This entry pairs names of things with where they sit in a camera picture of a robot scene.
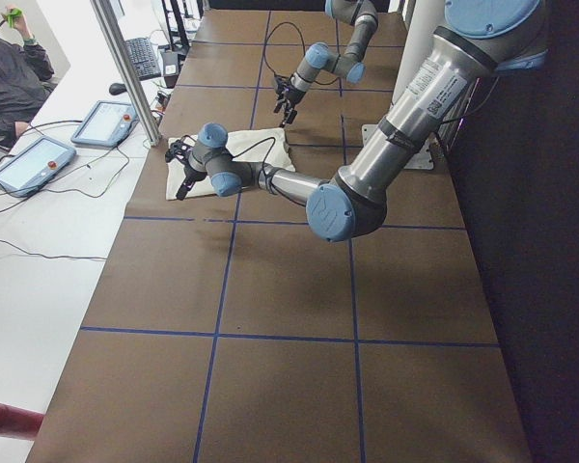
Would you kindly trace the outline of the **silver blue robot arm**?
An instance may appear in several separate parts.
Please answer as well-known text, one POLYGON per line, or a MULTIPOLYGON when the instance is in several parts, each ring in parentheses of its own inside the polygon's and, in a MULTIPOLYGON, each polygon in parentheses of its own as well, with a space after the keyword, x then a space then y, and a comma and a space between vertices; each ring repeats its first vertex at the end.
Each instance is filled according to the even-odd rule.
POLYGON ((280 127, 292 124, 296 106, 324 70, 337 78, 356 84, 364 76, 363 63, 368 45, 378 28, 378 16, 372 1, 326 1, 325 13, 353 27, 343 53, 333 51, 325 42, 313 43, 304 53, 294 73, 285 77, 274 73, 277 95, 273 112, 283 111, 280 127))
POLYGON ((306 208, 320 238, 345 241, 377 230, 387 213, 386 191, 426 139, 476 80, 540 67, 546 55, 548 8, 543 1, 447 1, 430 53, 361 151, 330 179, 308 177, 232 155, 220 124, 202 127, 193 145, 172 145, 183 167, 178 199, 202 180, 228 197, 256 185, 306 208))

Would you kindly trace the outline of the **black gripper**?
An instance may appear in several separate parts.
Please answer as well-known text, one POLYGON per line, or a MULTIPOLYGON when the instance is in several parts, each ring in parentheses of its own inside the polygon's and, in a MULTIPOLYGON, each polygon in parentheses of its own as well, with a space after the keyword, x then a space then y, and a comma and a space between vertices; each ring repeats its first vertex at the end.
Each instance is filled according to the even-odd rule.
POLYGON ((202 181, 207 177, 206 171, 200 171, 195 169, 190 165, 189 162, 186 162, 183 167, 185 179, 184 182, 179 186, 178 191, 176 192, 175 198, 178 201, 183 201, 187 194, 193 188, 193 184, 196 182, 202 181))
POLYGON ((284 80, 281 83, 280 91, 280 99, 276 101, 273 113, 283 114, 279 126, 286 127, 288 124, 293 123, 297 115, 294 105, 301 102, 305 93, 297 89, 289 80, 284 80))

